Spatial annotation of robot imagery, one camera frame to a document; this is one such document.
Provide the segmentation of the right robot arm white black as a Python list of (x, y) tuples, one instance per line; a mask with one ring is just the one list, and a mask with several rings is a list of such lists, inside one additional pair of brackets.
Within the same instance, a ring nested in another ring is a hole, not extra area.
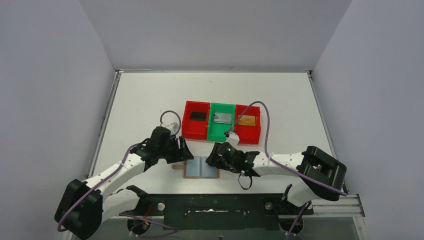
[(243, 152), (228, 142), (216, 143), (205, 162), (250, 179), (268, 175), (298, 177), (300, 180), (290, 183), (281, 199), (282, 209), (289, 214), (312, 200), (336, 202), (347, 196), (343, 191), (347, 167), (316, 146), (297, 153), (270, 155)]

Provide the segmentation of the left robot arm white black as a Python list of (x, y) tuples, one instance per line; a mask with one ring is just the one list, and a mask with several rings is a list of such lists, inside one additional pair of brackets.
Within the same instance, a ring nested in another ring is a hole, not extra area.
[(91, 237), (101, 223), (122, 212), (140, 214), (148, 207), (143, 191), (129, 186), (118, 189), (143, 174), (160, 160), (167, 164), (192, 160), (185, 138), (177, 136), (178, 123), (161, 123), (151, 136), (131, 145), (117, 163), (85, 180), (74, 179), (64, 190), (54, 215), (59, 232), (70, 231), (81, 240)]

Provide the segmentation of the brown leather card holder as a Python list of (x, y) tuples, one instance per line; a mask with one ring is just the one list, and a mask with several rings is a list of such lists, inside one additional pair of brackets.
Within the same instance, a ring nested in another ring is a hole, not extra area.
[(182, 171), (184, 179), (219, 179), (220, 171), (206, 163), (206, 156), (195, 156), (194, 159), (181, 163), (173, 163), (173, 170)]

